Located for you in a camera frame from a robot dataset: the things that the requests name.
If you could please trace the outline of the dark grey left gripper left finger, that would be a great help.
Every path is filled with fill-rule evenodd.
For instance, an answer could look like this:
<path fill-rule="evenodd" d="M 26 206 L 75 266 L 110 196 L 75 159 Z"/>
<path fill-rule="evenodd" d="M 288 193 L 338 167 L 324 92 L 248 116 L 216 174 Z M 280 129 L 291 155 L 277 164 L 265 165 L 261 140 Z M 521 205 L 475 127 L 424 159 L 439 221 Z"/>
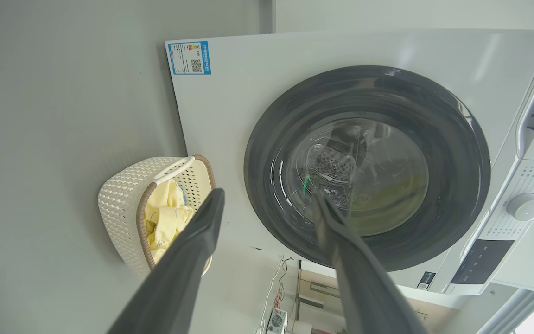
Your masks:
<path fill-rule="evenodd" d="M 110 327 L 110 334 L 186 334 L 206 261 L 216 251 L 225 191 L 212 190 Z"/>

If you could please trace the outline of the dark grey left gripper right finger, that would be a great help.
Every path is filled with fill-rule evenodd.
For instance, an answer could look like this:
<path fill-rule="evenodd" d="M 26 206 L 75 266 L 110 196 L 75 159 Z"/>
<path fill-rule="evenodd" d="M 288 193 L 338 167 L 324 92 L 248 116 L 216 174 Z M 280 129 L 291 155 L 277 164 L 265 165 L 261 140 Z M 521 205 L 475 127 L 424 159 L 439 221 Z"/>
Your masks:
<path fill-rule="evenodd" d="M 406 298 L 330 199 L 316 192 L 312 205 L 318 247 L 337 273 L 348 332 L 425 334 Z"/>

